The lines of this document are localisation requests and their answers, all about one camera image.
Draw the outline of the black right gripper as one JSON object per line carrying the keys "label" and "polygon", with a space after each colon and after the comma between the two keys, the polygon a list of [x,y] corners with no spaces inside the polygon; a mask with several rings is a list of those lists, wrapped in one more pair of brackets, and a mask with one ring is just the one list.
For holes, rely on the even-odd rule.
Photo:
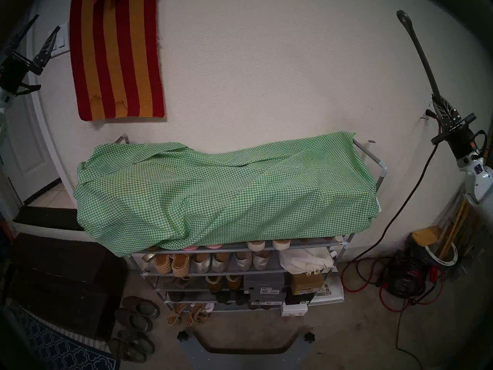
{"label": "black right gripper", "polygon": [[477,148],[474,144],[474,133],[469,124],[476,120],[475,114],[461,118],[457,109],[444,97],[432,96],[436,115],[431,115],[439,123],[439,134],[431,139],[434,146],[446,141],[455,159],[461,159],[473,153]]}

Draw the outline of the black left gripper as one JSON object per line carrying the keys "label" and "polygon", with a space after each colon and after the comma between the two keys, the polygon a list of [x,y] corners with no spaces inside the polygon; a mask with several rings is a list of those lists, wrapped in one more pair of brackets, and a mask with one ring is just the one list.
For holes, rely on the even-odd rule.
{"label": "black left gripper", "polygon": [[23,79],[29,72],[33,72],[35,75],[42,74],[51,58],[53,49],[55,48],[60,26],[55,27],[33,61],[16,51],[21,40],[28,33],[38,17],[39,14],[36,14],[21,28],[21,30],[14,34],[7,43],[7,57],[1,64],[1,89],[10,94],[30,94],[41,88],[40,84],[27,85],[23,83]]}

